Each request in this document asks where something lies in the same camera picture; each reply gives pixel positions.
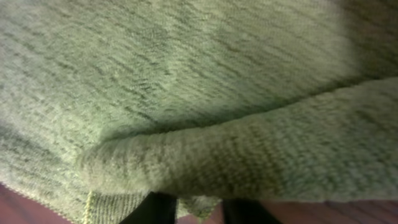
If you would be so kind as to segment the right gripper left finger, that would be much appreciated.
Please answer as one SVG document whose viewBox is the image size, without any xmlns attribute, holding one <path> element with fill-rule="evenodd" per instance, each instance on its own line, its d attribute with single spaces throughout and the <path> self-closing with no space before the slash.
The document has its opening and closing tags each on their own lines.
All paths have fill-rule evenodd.
<svg viewBox="0 0 398 224">
<path fill-rule="evenodd" d="M 151 192 L 120 224 L 176 224 L 177 198 Z"/>
</svg>

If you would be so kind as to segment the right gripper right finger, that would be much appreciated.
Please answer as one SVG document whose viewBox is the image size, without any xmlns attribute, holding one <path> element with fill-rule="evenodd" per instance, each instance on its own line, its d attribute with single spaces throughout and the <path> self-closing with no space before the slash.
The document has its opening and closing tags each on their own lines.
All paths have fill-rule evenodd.
<svg viewBox="0 0 398 224">
<path fill-rule="evenodd" d="M 224 224 L 282 224 L 255 200 L 223 200 L 222 211 Z"/>
</svg>

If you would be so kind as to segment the green microfiber cloth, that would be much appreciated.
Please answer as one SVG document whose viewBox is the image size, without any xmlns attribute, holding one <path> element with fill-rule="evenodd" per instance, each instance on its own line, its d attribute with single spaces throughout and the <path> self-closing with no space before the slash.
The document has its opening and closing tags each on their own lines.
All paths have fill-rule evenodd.
<svg viewBox="0 0 398 224">
<path fill-rule="evenodd" d="M 73 223 L 394 200 L 397 2 L 2 1 L 1 182 Z"/>
</svg>

